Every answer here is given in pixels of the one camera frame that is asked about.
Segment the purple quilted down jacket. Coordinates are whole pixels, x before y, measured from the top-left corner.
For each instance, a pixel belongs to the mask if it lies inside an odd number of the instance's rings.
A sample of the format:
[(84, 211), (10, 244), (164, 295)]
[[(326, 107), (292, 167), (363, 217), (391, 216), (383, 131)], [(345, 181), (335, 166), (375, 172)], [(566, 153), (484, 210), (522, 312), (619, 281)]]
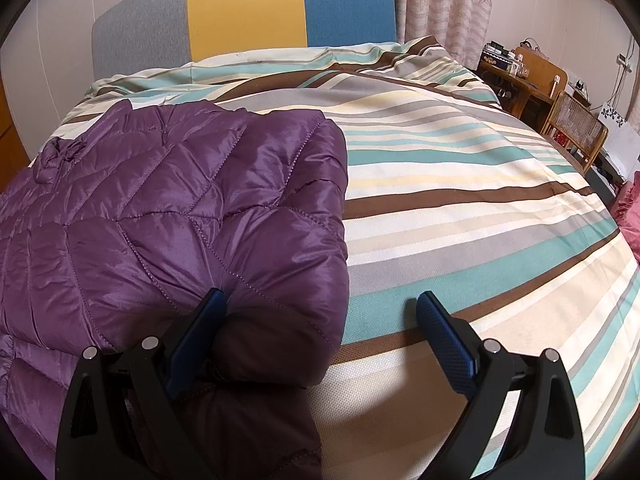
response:
[(1, 196), (1, 417), (46, 478), (73, 371), (224, 293), (189, 425), (215, 479), (318, 479), (307, 391), (340, 348), (347, 153), (318, 110), (112, 106)]

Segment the pink red blanket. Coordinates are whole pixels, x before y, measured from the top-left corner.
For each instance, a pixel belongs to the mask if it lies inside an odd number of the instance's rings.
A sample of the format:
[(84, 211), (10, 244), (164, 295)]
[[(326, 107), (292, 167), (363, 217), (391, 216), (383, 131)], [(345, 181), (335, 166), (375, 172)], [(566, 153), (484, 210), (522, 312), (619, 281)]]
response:
[(634, 258), (640, 262), (640, 172), (627, 182), (612, 207), (611, 214), (629, 245)]

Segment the striped duvet cover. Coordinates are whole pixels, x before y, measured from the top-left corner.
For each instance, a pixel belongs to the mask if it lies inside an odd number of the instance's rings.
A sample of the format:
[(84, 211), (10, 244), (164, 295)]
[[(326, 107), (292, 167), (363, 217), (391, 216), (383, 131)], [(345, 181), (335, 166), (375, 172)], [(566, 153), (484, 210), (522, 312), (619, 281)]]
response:
[(434, 292), (508, 350), (559, 351), (588, 478), (639, 418), (639, 267), (585, 178), (432, 38), (216, 55), (96, 81), (56, 134), (120, 100), (316, 108), (343, 130), (350, 299), (310, 404), (329, 479), (414, 479), (462, 406), (416, 331)]

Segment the wooden chair with cane back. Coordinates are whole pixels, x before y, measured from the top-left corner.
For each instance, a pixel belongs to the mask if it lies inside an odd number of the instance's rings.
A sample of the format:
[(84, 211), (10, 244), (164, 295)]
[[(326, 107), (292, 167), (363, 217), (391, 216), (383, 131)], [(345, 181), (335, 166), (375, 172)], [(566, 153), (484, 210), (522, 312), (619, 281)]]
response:
[(541, 129), (541, 135), (549, 139), (555, 133), (562, 134), (566, 140), (564, 144), (560, 144), (564, 152), (569, 153), (568, 148), (572, 146), (582, 155), (576, 164), (584, 176), (603, 148), (608, 137), (608, 127), (591, 114), (587, 107), (563, 92), (554, 101)]

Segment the wooden desk with clutter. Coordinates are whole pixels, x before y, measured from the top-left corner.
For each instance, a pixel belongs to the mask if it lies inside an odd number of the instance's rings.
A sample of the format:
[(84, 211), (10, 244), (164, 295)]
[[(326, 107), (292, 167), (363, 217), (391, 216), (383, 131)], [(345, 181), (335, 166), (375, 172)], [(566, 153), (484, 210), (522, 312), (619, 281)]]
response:
[(486, 44), (475, 73), (494, 90), (507, 113), (537, 132), (568, 83), (565, 70), (523, 46), (502, 55)]

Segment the grey yellow blue headboard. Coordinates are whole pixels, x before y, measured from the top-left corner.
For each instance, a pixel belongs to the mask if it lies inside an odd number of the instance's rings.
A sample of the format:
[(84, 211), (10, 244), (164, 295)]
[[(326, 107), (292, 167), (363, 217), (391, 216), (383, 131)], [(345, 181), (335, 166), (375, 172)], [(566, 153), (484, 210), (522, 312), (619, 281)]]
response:
[(396, 39), (394, 0), (124, 0), (91, 36), (98, 79), (234, 52)]

